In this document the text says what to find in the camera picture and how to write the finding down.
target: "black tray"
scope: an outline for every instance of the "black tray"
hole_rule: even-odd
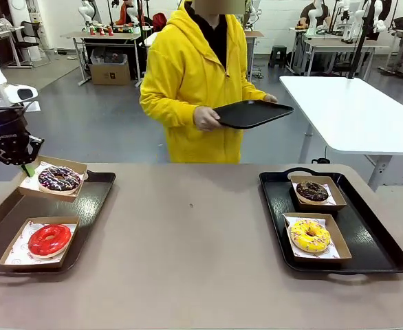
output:
[[[80,218],[80,222],[78,231],[60,268],[17,270],[0,265],[0,275],[62,274],[74,266],[116,178],[114,173],[94,173],[88,170],[87,174],[89,177],[84,181],[80,194],[73,203],[23,196],[17,189],[6,198],[0,205],[0,258],[28,218],[77,216]]]
[[[242,101],[216,108],[219,123],[233,129],[252,129],[254,127],[285,117],[293,113],[293,108],[279,103],[264,101]]]
[[[353,256],[341,264],[306,263],[295,261],[285,229],[283,213],[304,212],[298,209],[292,183],[287,177],[293,172],[326,175],[333,179],[341,191],[347,206],[330,213],[347,242]],[[285,262],[299,272],[324,272],[334,274],[403,273],[403,251],[386,231],[367,203],[356,192],[348,179],[339,173],[317,173],[308,168],[291,168],[283,173],[259,175],[272,215],[275,232]]]

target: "hand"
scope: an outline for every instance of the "hand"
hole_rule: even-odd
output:
[[[221,127],[218,119],[220,119],[220,116],[211,108],[195,108],[194,123],[200,131],[212,131],[213,129],[218,129]]]
[[[278,99],[275,98],[272,94],[266,94],[264,96],[263,101],[270,102],[270,103],[278,103]]]

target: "red glazed donut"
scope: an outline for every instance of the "red glazed donut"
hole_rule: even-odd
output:
[[[45,225],[29,239],[29,251],[39,258],[50,258],[61,253],[69,243],[72,234],[65,225]]]

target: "stool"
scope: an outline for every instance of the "stool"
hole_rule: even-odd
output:
[[[287,47],[286,46],[273,46],[272,53],[270,53],[269,66],[275,67],[285,67],[285,61],[287,59]]]

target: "yellow glazed donut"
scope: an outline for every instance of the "yellow glazed donut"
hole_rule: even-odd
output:
[[[330,244],[330,233],[323,225],[311,220],[296,222],[290,228],[293,243],[306,252],[322,252]]]

